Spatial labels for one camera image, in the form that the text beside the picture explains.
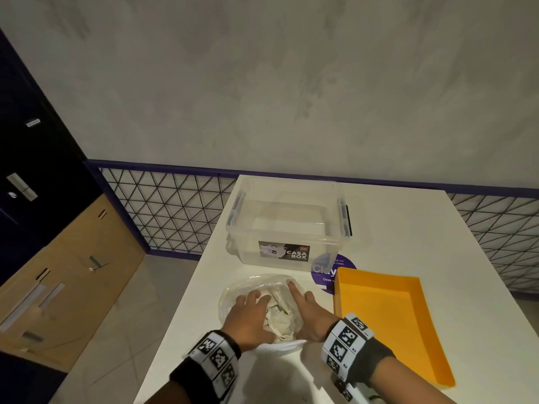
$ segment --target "label sticker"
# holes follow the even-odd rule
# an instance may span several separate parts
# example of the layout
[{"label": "label sticker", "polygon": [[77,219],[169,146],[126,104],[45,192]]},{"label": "label sticker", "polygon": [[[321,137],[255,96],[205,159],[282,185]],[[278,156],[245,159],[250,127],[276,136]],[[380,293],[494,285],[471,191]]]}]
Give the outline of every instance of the label sticker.
[{"label": "label sticker", "polygon": [[319,285],[324,292],[334,295],[335,274],[337,273],[337,268],[339,267],[357,269],[351,260],[345,256],[342,256],[341,254],[338,254],[337,258],[335,258],[335,262],[333,263],[332,270],[329,273],[325,274],[323,272],[311,271],[310,275],[313,277],[314,283]]},{"label": "label sticker", "polygon": [[309,245],[281,244],[279,242],[258,241],[260,256],[290,261],[309,261]]}]

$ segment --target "gray wall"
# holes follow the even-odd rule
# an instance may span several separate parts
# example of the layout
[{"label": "gray wall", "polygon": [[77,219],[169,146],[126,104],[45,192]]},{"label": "gray wall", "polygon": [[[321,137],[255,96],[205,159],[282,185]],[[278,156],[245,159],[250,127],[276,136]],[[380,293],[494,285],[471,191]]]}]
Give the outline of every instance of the gray wall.
[{"label": "gray wall", "polygon": [[0,0],[89,158],[539,187],[539,0]]}]

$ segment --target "white table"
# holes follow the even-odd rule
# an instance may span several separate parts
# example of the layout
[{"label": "white table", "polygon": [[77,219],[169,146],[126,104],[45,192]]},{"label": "white table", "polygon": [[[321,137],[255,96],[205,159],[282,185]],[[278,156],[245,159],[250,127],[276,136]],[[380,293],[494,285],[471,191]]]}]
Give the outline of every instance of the white table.
[{"label": "white table", "polygon": [[[224,288],[260,273],[285,273],[327,309],[332,296],[309,272],[243,265],[225,249],[231,201],[200,259],[135,399],[143,403],[167,380],[193,344],[220,327]],[[342,184],[354,236],[340,252],[358,269],[421,278],[457,386],[459,404],[536,403],[539,338],[443,191]],[[317,357],[320,345],[283,357],[244,354],[230,402],[344,402]]]}]

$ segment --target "right hand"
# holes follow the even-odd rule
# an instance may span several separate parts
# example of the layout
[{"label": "right hand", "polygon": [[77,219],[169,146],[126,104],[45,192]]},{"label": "right hand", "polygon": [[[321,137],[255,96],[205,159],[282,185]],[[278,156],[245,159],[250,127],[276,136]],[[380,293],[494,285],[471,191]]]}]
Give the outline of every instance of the right hand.
[{"label": "right hand", "polygon": [[326,341],[329,329],[341,318],[318,305],[313,292],[307,291],[303,297],[293,282],[288,282],[288,289],[290,289],[303,319],[303,327],[296,333],[296,339],[318,343]]}]

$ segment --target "wristband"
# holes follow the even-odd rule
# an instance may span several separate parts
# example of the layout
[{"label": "wristband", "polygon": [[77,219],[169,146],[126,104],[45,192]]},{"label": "wristband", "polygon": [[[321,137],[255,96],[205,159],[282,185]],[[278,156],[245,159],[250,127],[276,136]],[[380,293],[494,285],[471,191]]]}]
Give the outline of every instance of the wristband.
[{"label": "wristband", "polygon": [[321,356],[343,382],[369,385],[378,363],[394,354],[374,339],[374,332],[355,314],[349,313],[329,333]]},{"label": "wristband", "polygon": [[238,376],[238,344],[219,330],[206,333],[188,357],[170,374],[191,402],[217,404],[227,400]]}]

